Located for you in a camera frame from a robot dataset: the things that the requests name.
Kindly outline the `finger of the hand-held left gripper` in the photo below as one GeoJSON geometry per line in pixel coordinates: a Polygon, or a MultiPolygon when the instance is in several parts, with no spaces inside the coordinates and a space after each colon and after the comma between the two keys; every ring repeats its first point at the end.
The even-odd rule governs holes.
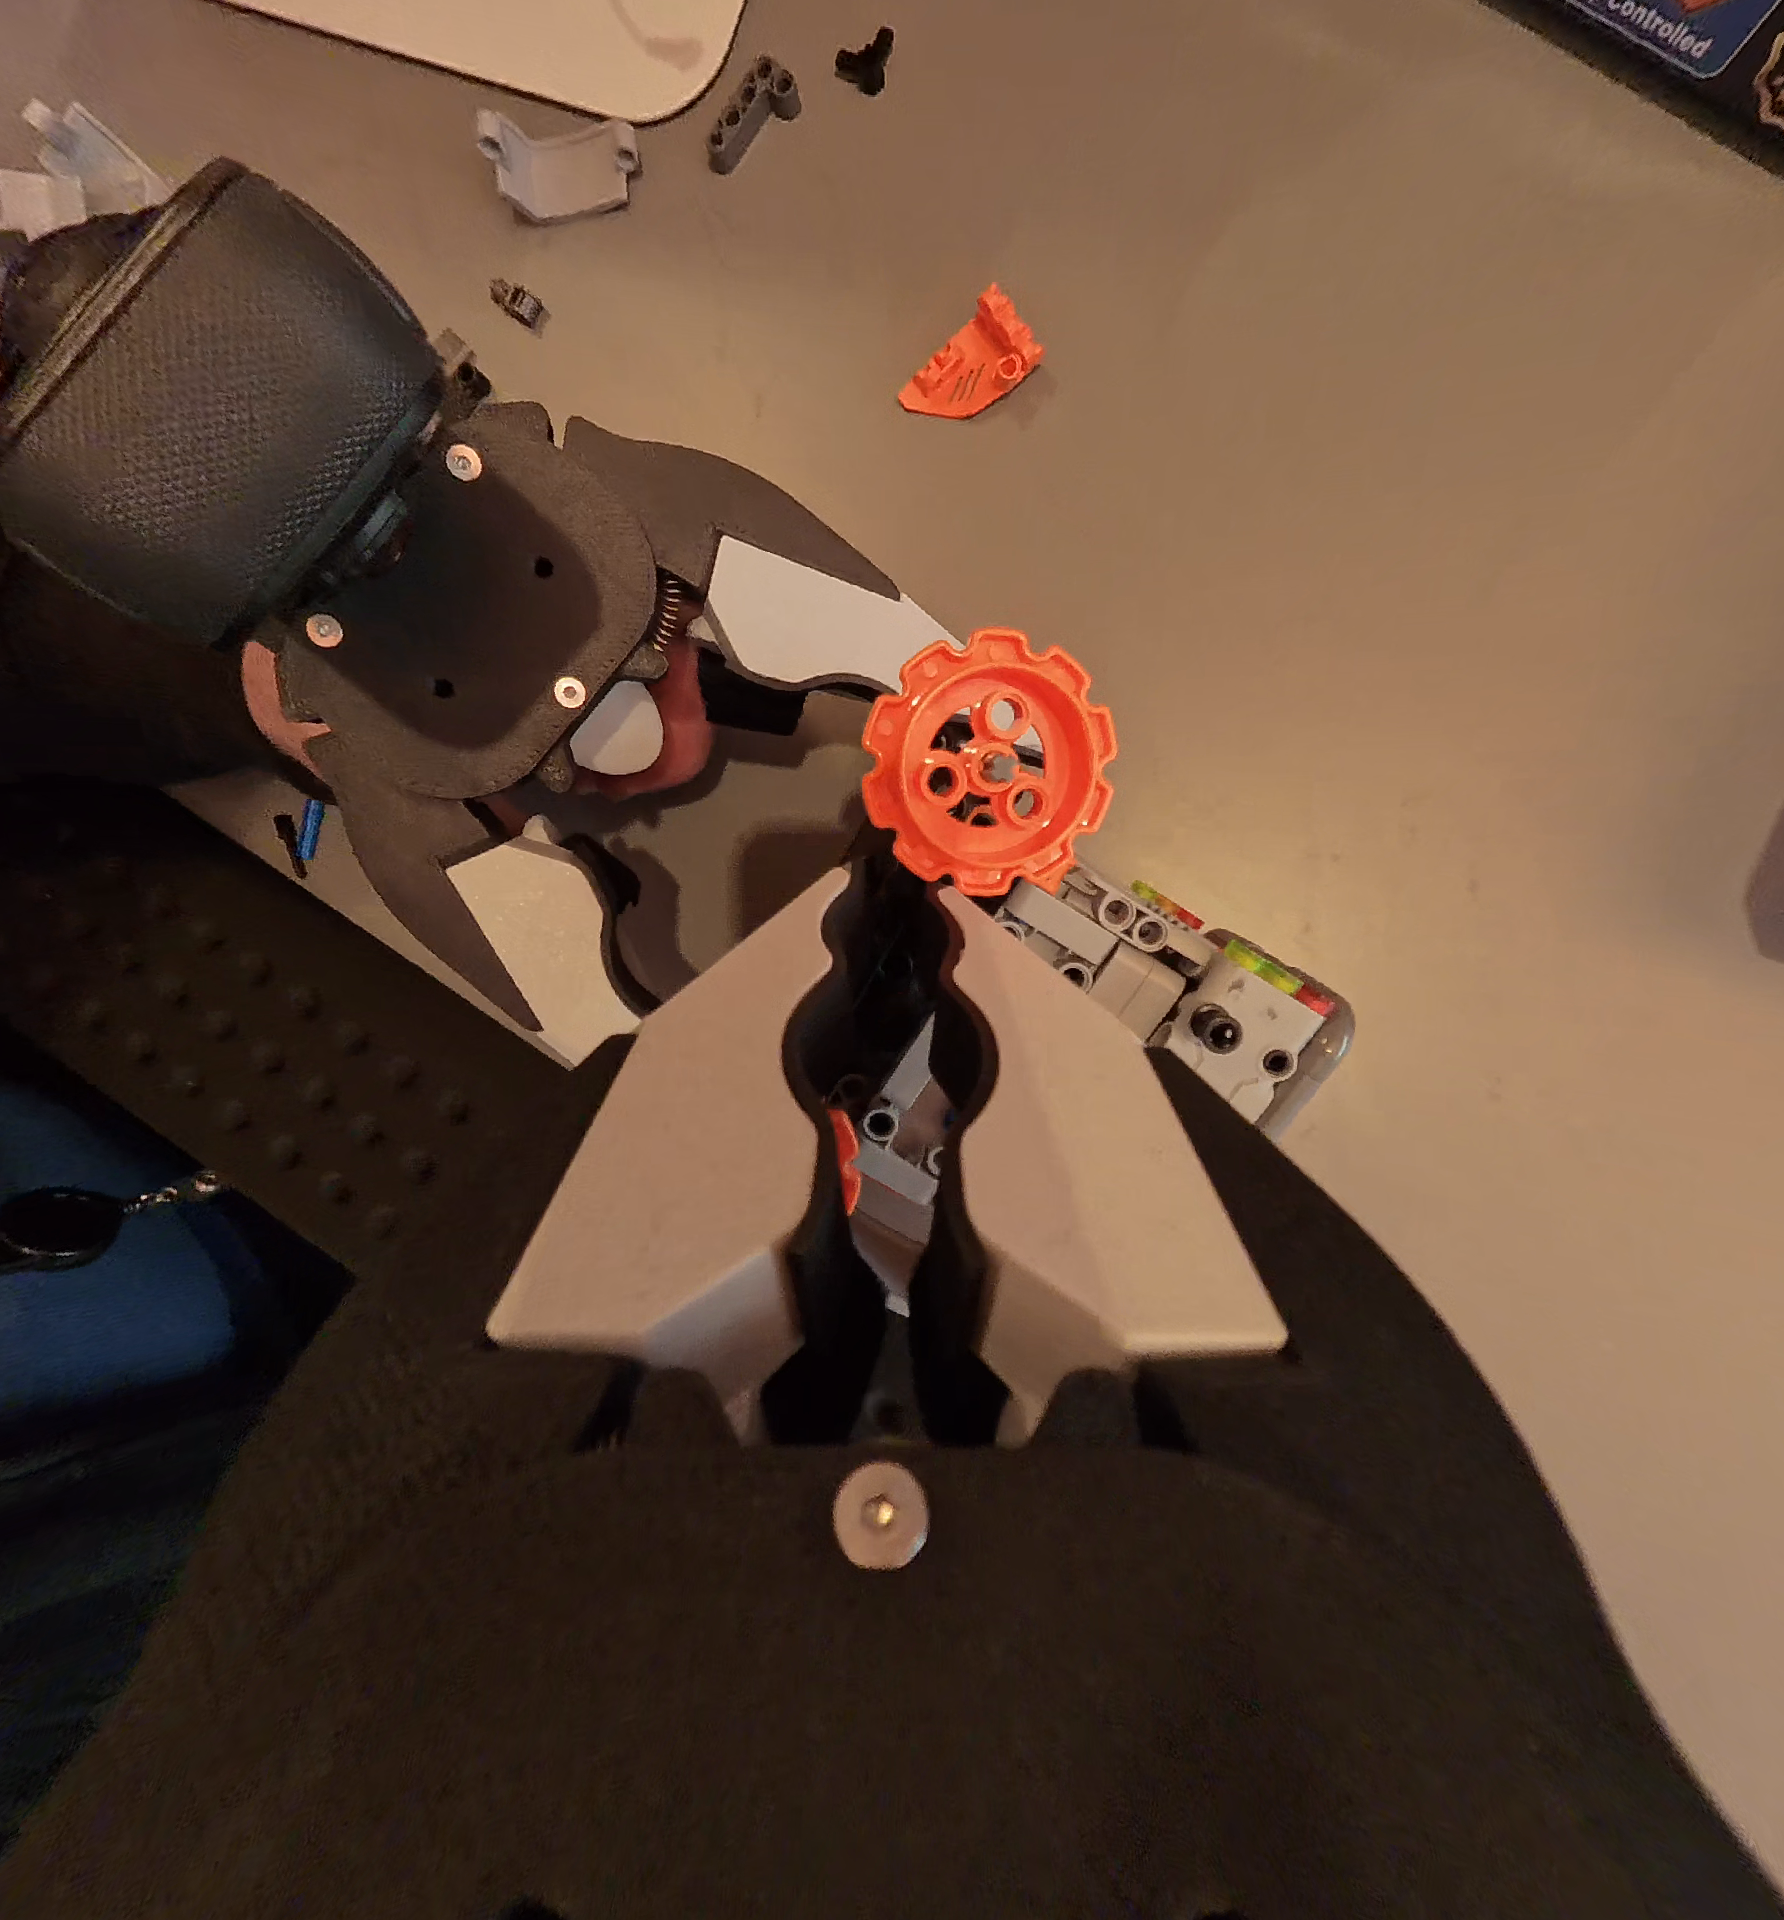
{"type": "Polygon", "coordinates": [[[625,942],[639,883],[520,804],[329,815],[325,901],[530,1044],[598,1044],[661,1007],[625,942]]]}
{"type": "Polygon", "coordinates": [[[896,696],[907,665],[960,640],[902,593],[844,583],[763,547],[719,536],[705,629],[727,665],[782,692],[896,696]]]}

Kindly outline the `building kit robot model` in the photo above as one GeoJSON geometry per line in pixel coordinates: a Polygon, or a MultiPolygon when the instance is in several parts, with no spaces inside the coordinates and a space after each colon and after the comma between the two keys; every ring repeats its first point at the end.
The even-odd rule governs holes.
{"type": "Polygon", "coordinates": [[[969,901],[1153,1056],[1243,1122],[1279,1135],[1343,1062],[1353,1007],[1310,970],[1143,883],[1080,842],[1105,823],[1118,734],[1078,663],[986,629],[905,665],[862,725],[866,836],[835,907],[844,993],[807,1066],[836,1139],[847,1213],[907,1296],[933,1245],[952,1126],[930,1044],[946,952],[936,903],[969,901]]]}

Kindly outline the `white lamp base plate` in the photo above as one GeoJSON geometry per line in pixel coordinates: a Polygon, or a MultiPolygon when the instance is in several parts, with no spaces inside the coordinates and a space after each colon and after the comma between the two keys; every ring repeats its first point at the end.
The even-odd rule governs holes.
{"type": "Polygon", "coordinates": [[[745,3],[234,3],[310,37],[636,129],[720,76],[745,3]]]}

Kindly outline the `orange panel piece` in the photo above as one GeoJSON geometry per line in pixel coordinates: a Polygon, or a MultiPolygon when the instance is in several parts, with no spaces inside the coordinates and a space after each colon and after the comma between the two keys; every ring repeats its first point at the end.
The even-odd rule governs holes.
{"type": "Polygon", "coordinates": [[[1047,358],[1016,302],[988,284],[966,324],[899,393],[901,408],[929,420],[975,420],[1021,389],[1047,358]]]}

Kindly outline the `grey beam piece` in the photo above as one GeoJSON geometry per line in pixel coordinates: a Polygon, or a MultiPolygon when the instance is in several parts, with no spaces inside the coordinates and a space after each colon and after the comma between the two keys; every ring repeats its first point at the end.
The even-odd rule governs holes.
{"type": "Polygon", "coordinates": [[[803,114],[795,73],[774,57],[753,61],[719,108],[707,137],[711,172],[731,176],[740,169],[758,135],[772,125],[791,125],[803,114]]]}

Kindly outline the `cluster of grey panel pieces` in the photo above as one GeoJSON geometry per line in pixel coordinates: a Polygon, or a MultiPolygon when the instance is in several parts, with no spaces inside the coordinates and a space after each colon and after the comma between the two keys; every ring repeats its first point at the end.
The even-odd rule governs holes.
{"type": "Polygon", "coordinates": [[[164,202],[172,184],[78,102],[54,110],[30,100],[20,114],[35,132],[35,169],[0,169],[0,290],[33,242],[92,219],[133,216],[164,202]]]}

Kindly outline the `dark perforated tray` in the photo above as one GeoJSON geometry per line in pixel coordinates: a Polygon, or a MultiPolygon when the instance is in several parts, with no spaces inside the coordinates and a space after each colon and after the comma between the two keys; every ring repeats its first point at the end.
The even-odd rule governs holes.
{"type": "Polygon", "coordinates": [[[633,1042],[565,1066],[172,798],[0,789],[0,1021],[359,1281],[501,1284],[633,1042]]]}

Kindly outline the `grey panel piece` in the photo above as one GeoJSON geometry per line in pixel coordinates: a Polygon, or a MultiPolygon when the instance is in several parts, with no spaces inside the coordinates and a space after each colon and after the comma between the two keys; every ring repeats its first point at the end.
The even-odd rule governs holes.
{"type": "Polygon", "coordinates": [[[561,226],[625,211],[641,175],[630,123],[603,118],[556,137],[530,137],[501,110],[475,114],[475,144],[507,206],[532,226],[561,226]]]}

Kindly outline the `person's left forearm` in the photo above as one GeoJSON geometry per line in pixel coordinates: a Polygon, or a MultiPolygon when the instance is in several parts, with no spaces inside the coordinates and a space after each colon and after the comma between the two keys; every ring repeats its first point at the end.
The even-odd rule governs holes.
{"type": "Polygon", "coordinates": [[[114,612],[0,529],[0,786],[166,789],[275,766],[232,655],[114,612]]]}

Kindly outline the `blue robot kit box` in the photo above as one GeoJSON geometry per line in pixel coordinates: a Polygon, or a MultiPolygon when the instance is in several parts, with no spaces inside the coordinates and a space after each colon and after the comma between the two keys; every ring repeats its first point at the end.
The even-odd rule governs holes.
{"type": "Polygon", "coordinates": [[[1496,3],[1784,181],[1784,3],[1496,3]]]}

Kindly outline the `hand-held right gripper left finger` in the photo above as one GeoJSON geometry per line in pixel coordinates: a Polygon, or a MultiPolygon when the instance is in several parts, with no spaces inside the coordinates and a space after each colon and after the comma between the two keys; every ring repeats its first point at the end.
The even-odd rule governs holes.
{"type": "Polygon", "coordinates": [[[723,1404],[799,1353],[875,1368],[836,1137],[791,1027],[831,978],[832,868],[641,1022],[491,1312],[505,1351],[688,1371],[723,1404]]]}

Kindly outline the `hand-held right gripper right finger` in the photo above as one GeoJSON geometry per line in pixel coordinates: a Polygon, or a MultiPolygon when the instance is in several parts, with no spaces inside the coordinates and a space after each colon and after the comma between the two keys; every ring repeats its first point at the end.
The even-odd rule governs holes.
{"type": "Polygon", "coordinates": [[[971,901],[941,901],[952,1125],[933,1245],[1015,1406],[1078,1372],[1276,1357],[1288,1329],[1154,1056],[971,901]]]}

